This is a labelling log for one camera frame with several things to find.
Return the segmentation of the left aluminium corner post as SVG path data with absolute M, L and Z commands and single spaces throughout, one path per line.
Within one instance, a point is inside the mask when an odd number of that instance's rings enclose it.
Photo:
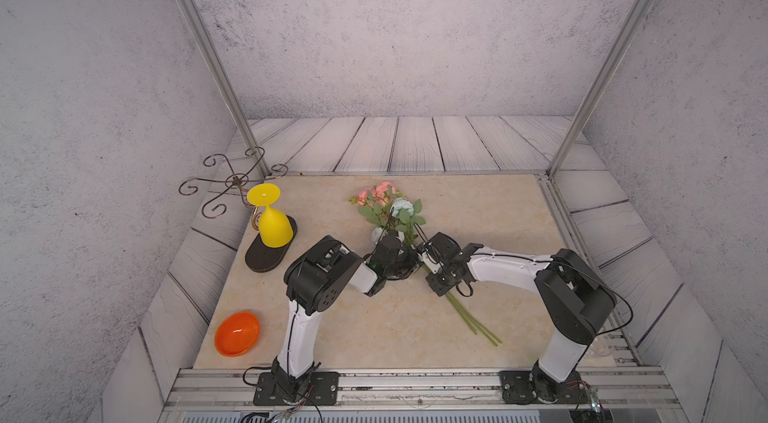
M 247 149 L 258 145 L 194 0 L 175 0 Z

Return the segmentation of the right aluminium corner post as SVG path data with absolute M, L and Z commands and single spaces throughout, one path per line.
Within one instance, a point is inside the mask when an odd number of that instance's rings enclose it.
M 546 175 L 550 181 L 564 169 L 564 165 L 576 144 L 578 135 L 584 130 L 593 115 L 603 93 L 621 64 L 647 14 L 655 0 L 634 0 L 609 51 L 606 54 L 593 82 L 580 103 L 574 118 L 564 134 L 555 157 L 550 163 Z

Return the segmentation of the orange plastic bowl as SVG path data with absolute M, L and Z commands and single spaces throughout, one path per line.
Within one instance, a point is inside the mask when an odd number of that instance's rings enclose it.
M 214 347 L 225 357 L 247 353 L 258 341 L 260 322 L 253 313 L 242 311 L 226 318 L 217 328 Z

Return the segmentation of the artificial flower bouquet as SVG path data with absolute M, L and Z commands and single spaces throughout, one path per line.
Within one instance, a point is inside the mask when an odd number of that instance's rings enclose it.
M 426 236 L 420 225 L 426 220 L 420 216 L 421 200 L 415 203 L 406 199 L 403 193 L 388 181 L 378 186 L 363 189 L 357 196 L 349 199 L 350 204 L 358 206 L 358 212 L 374 225 L 373 241 L 377 244 L 387 231 L 395 231 L 404 238 L 406 244 L 415 248 L 417 237 L 426 242 Z M 485 325 L 477 320 L 452 293 L 447 293 L 447 301 L 467 324 L 474 334 L 482 334 L 488 341 L 499 346 L 501 340 Z

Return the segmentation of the aluminium corner post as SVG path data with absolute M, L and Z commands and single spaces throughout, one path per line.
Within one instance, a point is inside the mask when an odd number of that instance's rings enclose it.
M 258 145 L 194 0 L 175 0 L 247 149 Z
M 564 169 L 564 165 L 576 144 L 578 135 L 584 130 L 593 115 L 603 93 L 621 64 L 647 14 L 655 0 L 634 0 L 609 51 L 606 54 L 593 82 L 580 103 L 574 118 L 564 134 L 555 157 L 550 163 L 546 175 L 550 181 Z

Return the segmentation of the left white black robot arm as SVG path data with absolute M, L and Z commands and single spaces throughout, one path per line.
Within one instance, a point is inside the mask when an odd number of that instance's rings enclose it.
M 302 254 L 284 275 L 289 318 L 271 369 L 279 384 L 297 392 L 309 379 L 316 368 L 314 347 L 322 314 L 347 286 L 373 297 L 386 283 L 409 278 L 420 265 L 416 249 L 393 234 L 385 234 L 366 257 L 330 235 Z

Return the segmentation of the aluminium rail front frame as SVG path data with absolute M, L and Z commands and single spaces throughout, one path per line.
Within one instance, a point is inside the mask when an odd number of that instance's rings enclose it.
M 291 404 L 262 371 L 183 370 L 164 405 L 167 413 L 278 410 Z M 583 367 L 554 403 L 534 397 L 524 371 L 500 369 L 320 370 L 304 405 L 313 416 L 382 410 L 648 410 L 660 422 L 687 417 L 671 384 L 657 367 Z

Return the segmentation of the yellow plastic goblet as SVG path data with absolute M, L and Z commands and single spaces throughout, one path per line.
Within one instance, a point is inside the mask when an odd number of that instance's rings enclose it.
M 247 193 L 247 201 L 251 205 L 263 208 L 257 226 L 262 243 L 269 248 L 284 247 L 294 237 L 294 230 L 287 215 L 272 207 L 280 195 L 280 188 L 271 183 L 257 185 Z

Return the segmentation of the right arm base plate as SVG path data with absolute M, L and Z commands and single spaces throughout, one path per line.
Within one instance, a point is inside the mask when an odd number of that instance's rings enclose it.
M 563 382 L 557 382 L 543 371 L 500 371 L 501 397 L 506 404 L 586 404 L 588 390 L 578 371 L 573 370 Z

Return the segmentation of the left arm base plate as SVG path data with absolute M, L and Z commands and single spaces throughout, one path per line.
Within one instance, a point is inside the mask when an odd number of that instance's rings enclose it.
M 262 373 L 256 383 L 253 404 L 278 406 L 305 401 L 310 405 L 334 406 L 338 399 L 340 374 L 311 371 L 298 379 L 278 372 Z

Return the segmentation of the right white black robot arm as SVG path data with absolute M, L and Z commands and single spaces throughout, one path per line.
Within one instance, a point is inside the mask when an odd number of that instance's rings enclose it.
M 439 296 L 464 283 L 499 283 L 536 293 L 554 325 L 543 355 L 531 371 L 538 394 L 564 386 L 597 338 L 619 295 L 579 254 L 561 249 L 552 256 L 502 252 L 481 244 L 459 247 L 438 233 L 417 248 L 429 268 L 427 282 Z

